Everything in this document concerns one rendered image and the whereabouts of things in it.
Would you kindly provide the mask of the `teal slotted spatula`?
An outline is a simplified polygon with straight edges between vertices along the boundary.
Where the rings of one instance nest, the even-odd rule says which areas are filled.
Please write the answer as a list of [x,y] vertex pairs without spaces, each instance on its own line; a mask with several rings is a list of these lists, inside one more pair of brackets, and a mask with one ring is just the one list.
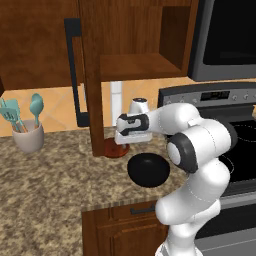
[[6,121],[12,124],[16,132],[27,132],[20,118],[20,108],[16,99],[5,101],[3,98],[0,98],[0,114]]

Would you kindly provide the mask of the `grey stove with black hob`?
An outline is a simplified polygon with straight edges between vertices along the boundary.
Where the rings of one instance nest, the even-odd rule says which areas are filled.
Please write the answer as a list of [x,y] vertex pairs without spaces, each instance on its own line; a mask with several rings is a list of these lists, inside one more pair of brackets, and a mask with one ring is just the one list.
[[219,157],[230,170],[230,183],[220,198],[224,209],[256,204],[256,82],[220,82],[164,88],[158,105],[185,102],[204,118],[232,124],[237,145]]

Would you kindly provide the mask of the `red-brown bowl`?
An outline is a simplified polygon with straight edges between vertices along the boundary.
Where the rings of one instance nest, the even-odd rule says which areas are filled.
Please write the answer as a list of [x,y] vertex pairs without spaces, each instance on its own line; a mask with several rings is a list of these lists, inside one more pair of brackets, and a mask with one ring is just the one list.
[[128,144],[117,145],[114,138],[107,138],[104,140],[105,156],[107,158],[120,158],[126,155],[130,149]]

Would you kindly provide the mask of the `grey microwave oven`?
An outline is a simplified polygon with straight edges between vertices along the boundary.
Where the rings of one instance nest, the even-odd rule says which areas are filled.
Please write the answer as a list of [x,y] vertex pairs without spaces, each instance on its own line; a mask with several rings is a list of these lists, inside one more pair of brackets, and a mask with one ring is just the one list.
[[256,0],[199,0],[188,77],[256,78]]

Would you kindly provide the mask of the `open wooden cabinet door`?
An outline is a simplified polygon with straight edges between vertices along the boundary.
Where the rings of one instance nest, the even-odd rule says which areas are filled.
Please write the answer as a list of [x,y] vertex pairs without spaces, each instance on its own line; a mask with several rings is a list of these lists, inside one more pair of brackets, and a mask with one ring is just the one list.
[[92,152],[95,157],[104,155],[98,3],[98,0],[79,0],[86,103],[90,121]]

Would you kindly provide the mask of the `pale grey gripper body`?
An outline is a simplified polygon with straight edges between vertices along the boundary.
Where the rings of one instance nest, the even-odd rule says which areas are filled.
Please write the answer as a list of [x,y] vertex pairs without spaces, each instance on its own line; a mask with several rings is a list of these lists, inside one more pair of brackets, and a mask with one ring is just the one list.
[[114,137],[114,141],[117,145],[149,142],[151,139],[151,133],[134,133],[131,135],[123,136],[118,131],[115,132]]

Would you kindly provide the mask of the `open wooden wall cabinet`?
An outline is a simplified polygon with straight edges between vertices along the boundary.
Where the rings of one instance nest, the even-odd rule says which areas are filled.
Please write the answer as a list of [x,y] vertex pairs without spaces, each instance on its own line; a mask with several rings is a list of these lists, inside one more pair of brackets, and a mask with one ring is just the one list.
[[199,0],[79,0],[86,78],[187,74]]

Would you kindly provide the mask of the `black bowl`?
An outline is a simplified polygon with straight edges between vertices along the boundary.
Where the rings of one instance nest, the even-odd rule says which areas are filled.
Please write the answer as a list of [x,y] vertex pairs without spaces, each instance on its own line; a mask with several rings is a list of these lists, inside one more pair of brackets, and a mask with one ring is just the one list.
[[140,153],[131,157],[127,163],[131,180],[145,188],[162,185],[170,174],[169,163],[155,153]]

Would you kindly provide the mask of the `teal spoon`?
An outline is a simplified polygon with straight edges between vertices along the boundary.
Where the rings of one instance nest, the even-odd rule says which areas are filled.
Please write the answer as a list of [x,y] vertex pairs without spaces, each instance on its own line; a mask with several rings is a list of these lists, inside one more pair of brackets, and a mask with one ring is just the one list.
[[44,108],[43,98],[40,94],[34,93],[31,98],[30,112],[34,115],[35,127],[39,127],[39,115]]

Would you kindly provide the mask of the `white cylinder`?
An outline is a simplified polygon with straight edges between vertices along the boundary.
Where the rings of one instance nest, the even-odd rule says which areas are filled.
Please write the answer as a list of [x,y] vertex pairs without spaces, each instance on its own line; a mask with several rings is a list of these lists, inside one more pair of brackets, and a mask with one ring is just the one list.
[[112,117],[117,118],[122,110],[122,82],[113,81],[111,87]]

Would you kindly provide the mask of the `black oven door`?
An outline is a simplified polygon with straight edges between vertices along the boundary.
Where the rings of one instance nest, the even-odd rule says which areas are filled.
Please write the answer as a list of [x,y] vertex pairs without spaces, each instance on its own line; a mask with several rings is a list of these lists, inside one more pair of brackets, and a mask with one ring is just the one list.
[[224,209],[197,233],[203,256],[256,256],[256,204]]

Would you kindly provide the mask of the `pale grey utensil pot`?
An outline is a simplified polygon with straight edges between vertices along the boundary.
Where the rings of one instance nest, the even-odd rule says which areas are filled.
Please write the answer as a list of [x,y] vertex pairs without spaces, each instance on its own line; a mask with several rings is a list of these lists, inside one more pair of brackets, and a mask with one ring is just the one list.
[[40,150],[44,145],[44,129],[42,123],[35,127],[33,119],[23,121],[27,133],[12,131],[12,137],[16,146],[24,153],[34,153]]

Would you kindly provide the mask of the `closed wooden wall cabinet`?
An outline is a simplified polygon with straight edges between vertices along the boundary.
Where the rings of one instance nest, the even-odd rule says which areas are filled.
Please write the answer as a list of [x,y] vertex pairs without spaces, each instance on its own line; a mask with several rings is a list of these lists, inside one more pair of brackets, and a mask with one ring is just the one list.
[[0,0],[0,80],[6,90],[71,84],[64,20],[78,0]]

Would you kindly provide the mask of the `wooden base cabinet door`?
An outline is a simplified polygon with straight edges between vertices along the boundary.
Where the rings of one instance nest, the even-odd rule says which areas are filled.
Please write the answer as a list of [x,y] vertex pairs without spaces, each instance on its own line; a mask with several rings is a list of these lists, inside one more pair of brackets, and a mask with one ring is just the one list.
[[158,223],[130,222],[97,230],[99,256],[155,256],[167,236]]

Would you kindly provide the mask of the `wooden drawer front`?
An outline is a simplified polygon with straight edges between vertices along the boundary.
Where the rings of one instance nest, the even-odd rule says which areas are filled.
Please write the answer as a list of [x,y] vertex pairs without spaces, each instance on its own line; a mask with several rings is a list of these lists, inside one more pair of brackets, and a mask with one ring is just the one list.
[[132,215],[130,213],[130,208],[134,208],[137,210],[142,208],[148,208],[152,204],[155,205],[156,202],[155,201],[140,202],[136,204],[122,205],[122,206],[84,212],[82,214],[82,227],[85,230],[88,230],[90,228],[95,228],[96,226],[104,226],[104,225],[116,224],[121,222],[144,220],[147,218],[152,219],[156,223],[159,223],[158,219],[156,218],[155,212],[136,214],[136,215]]

